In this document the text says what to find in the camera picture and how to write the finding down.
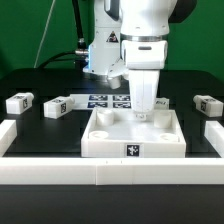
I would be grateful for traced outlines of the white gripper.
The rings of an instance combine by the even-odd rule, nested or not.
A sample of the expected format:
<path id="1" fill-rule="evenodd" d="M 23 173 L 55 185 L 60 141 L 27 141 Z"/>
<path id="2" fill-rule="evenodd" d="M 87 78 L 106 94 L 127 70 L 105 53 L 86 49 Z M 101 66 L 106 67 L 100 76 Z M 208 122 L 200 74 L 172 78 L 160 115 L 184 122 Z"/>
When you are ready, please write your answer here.
<path id="1" fill-rule="evenodd" d="M 132 110 L 136 118 L 154 110 L 160 71 L 165 66 L 167 42 L 123 42 L 123 60 L 128 69 Z"/>

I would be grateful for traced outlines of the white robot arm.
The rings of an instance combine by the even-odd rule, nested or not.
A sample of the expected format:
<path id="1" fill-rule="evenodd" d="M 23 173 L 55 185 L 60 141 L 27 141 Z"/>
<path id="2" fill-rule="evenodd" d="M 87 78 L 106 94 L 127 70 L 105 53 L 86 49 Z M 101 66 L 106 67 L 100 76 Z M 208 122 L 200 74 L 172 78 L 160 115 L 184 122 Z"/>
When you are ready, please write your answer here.
<path id="1" fill-rule="evenodd" d="M 129 81 L 131 108 L 153 113 L 160 71 L 165 67 L 171 23 L 183 22 L 197 0 L 93 0 L 94 39 L 86 73 L 101 76 L 111 88 Z"/>

